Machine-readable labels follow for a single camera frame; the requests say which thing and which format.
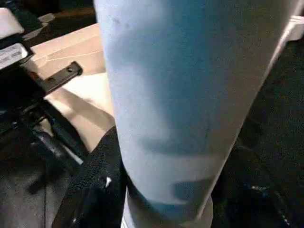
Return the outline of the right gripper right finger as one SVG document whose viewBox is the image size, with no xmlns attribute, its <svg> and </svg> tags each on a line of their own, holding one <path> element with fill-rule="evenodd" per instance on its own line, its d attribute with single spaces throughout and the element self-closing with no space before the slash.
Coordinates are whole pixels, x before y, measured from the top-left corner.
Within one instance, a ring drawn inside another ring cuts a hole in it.
<svg viewBox="0 0 304 228">
<path fill-rule="evenodd" d="M 213 228 L 302 228 L 304 210 L 288 195 L 252 149 L 237 141 L 211 194 Z"/>
</svg>

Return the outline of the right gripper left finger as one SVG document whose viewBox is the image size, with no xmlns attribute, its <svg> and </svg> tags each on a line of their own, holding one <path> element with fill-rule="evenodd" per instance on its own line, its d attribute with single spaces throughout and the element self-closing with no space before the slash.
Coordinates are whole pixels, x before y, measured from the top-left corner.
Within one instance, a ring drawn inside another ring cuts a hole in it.
<svg viewBox="0 0 304 228">
<path fill-rule="evenodd" d="M 119 228 L 126 181 L 117 130 L 112 127 L 72 177 L 52 227 Z"/>
</svg>

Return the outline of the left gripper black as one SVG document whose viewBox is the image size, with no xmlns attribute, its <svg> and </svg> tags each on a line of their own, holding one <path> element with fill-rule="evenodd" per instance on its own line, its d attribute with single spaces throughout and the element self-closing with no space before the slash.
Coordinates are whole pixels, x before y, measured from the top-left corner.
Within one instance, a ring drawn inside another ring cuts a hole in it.
<svg viewBox="0 0 304 228">
<path fill-rule="evenodd" d="M 0 132 L 14 127 L 21 115 L 40 102 L 45 96 L 80 76 L 82 67 L 75 61 L 47 79 L 42 79 L 25 64 L 34 55 L 20 35 L 0 39 Z M 47 160 L 60 166 L 80 166 L 56 139 L 47 132 L 34 127 L 31 129 L 33 146 Z"/>
</svg>

